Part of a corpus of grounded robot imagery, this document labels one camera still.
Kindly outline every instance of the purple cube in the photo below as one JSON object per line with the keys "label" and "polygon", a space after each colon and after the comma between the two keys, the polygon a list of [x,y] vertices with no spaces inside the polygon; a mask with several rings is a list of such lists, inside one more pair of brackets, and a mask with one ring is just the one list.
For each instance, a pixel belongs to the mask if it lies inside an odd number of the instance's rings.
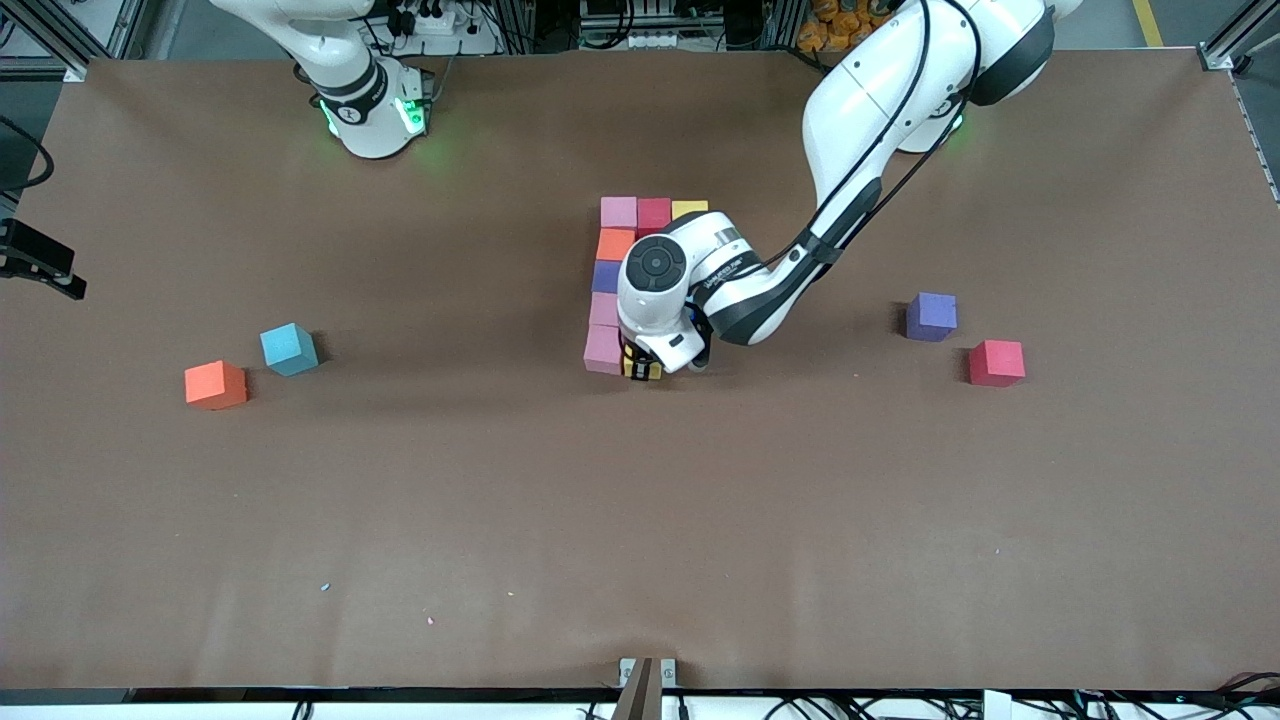
{"label": "purple cube", "polygon": [[636,199],[635,197],[602,197],[600,199],[600,227],[635,229],[636,227]]}
{"label": "purple cube", "polygon": [[591,275],[591,292],[618,293],[618,270],[622,263],[614,260],[596,260],[595,273]]}
{"label": "purple cube", "polygon": [[922,292],[906,309],[906,337],[942,342],[956,329],[956,296]]}

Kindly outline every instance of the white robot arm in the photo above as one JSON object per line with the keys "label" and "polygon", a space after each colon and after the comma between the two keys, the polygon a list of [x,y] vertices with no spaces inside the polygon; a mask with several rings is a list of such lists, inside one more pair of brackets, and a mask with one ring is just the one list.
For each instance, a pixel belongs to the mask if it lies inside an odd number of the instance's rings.
{"label": "white robot arm", "polygon": [[374,0],[212,0],[298,61],[320,95],[332,132],[361,158],[394,155],[426,132],[431,76],[374,58],[351,19]]}
{"label": "white robot arm", "polygon": [[[1078,4],[1065,3],[1068,12]],[[782,252],[762,261],[717,211],[678,218],[631,247],[618,318],[636,366],[655,357],[668,373],[700,369],[712,333],[736,345],[769,337],[878,209],[893,151],[923,136],[923,163],[964,102],[989,105],[1036,79],[1053,19],[1044,0],[902,4],[809,97],[804,145],[818,210]]]}

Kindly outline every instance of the cube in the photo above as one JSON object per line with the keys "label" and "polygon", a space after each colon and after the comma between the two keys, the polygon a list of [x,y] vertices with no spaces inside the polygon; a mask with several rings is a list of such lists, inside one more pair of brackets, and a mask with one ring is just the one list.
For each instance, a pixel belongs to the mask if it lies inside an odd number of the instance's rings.
{"label": "cube", "polygon": [[593,373],[621,375],[622,346],[618,342],[618,328],[588,325],[582,364]]}
{"label": "cube", "polygon": [[187,405],[201,410],[225,410],[248,400],[244,370],[225,360],[188,368],[183,373]]}
{"label": "cube", "polygon": [[631,246],[636,243],[636,231],[623,231],[617,228],[604,228],[600,231],[600,242],[595,246],[596,260],[626,260]]}
{"label": "cube", "polygon": [[671,201],[671,219],[675,220],[681,215],[687,215],[689,213],[705,213],[709,205],[705,200],[672,200]]}
{"label": "cube", "polygon": [[284,377],[303,373],[320,364],[311,333],[300,328],[297,323],[266,331],[260,338],[266,366]]}
{"label": "cube", "polygon": [[636,234],[653,234],[671,223],[669,197],[641,197],[636,200]]}
{"label": "cube", "polygon": [[969,382],[975,386],[1009,387],[1025,377],[1020,342],[984,340],[969,351]]}
{"label": "cube", "polygon": [[635,229],[636,227],[636,199],[635,197],[602,197],[600,199],[600,227]]}
{"label": "cube", "polygon": [[956,296],[922,292],[906,309],[906,337],[942,342],[956,329]]}
{"label": "cube", "polygon": [[588,324],[607,328],[618,327],[618,296],[612,292],[593,292],[591,315]]}
{"label": "cube", "polygon": [[612,260],[596,260],[595,272],[591,275],[591,292],[618,292],[618,270],[622,263]]}

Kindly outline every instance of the pink cube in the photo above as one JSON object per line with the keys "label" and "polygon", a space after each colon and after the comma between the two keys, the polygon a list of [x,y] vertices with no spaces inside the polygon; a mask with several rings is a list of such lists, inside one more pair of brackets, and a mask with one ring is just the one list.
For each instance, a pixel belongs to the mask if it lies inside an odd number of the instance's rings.
{"label": "pink cube", "polygon": [[984,340],[969,351],[969,382],[975,386],[1009,387],[1025,377],[1020,342]]}
{"label": "pink cube", "polygon": [[671,223],[669,197],[641,197],[636,200],[636,228],[640,237],[653,234]]}
{"label": "pink cube", "polygon": [[586,350],[582,364],[593,373],[608,375],[622,374],[622,346],[618,342],[618,328],[590,325],[586,331]]}
{"label": "pink cube", "polygon": [[636,227],[636,199],[635,197],[602,197],[600,199],[600,227],[635,229]]}
{"label": "pink cube", "polygon": [[588,323],[607,328],[618,327],[618,296],[612,292],[593,292],[591,318]]}

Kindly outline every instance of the blue cube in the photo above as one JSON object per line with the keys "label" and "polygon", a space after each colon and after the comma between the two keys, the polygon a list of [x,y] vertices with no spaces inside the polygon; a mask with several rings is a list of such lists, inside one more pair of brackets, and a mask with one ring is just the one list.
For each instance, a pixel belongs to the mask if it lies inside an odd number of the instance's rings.
{"label": "blue cube", "polygon": [[956,296],[922,292],[906,309],[906,337],[942,342],[956,329]]}
{"label": "blue cube", "polygon": [[266,366],[284,377],[296,375],[320,364],[311,333],[300,328],[297,323],[266,331],[260,337]]}
{"label": "blue cube", "polygon": [[591,292],[618,292],[618,270],[622,263],[613,260],[596,260],[595,272],[591,274]]}

